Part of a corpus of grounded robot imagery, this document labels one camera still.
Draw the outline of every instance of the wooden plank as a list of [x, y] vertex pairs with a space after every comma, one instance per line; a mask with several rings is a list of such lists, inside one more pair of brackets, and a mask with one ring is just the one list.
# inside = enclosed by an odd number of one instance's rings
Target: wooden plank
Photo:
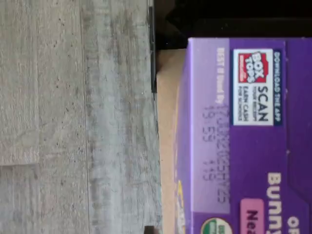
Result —
[[[88, 189], [79, 1], [7, 0], [2, 6], [4, 10], [1, 8], [0, 19], [8, 19], [8, 23], [1, 34], [0, 44], [3, 47], [9, 45], [8, 40], [2, 43], [2, 37], [10, 34], [14, 46], [29, 47], [25, 54], [23, 50], [13, 50], [12, 56], [25, 56], [38, 70], [39, 120], [34, 129], [38, 142], [34, 145], [39, 148], [39, 163], [1, 168], [0, 210], [5, 210], [8, 215], [0, 215], [0, 233], [87, 234]], [[19, 28], [13, 27], [29, 15], [35, 20], [29, 20]], [[36, 40], [22, 37], [27, 35], [36, 35]], [[8, 78], [1, 76], [6, 84]], [[29, 99], [35, 99], [33, 96], [25, 98], [25, 105], [29, 105]], [[25, 117], [24, 121], [32, 126], [32, 118]], [[27, 135], [27, 138], [33, 140], [32, 135]]]
[[0, 167], [0, 234], [38, 234], [38, 167]]
[[0, 165], [39, 161], [36, 22], [29, 1], [0, 1]]
[[41, 232], [88, 233], [79, 1], [36, 1]]
[[148, 3], [81, 2], [90, 233], [162, 233]]

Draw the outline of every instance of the wood table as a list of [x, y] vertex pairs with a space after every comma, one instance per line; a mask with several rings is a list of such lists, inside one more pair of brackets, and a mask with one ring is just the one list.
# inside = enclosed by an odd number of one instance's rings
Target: wood table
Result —
[[162, 233], [149, 4], [0, 1], [0, 234]]

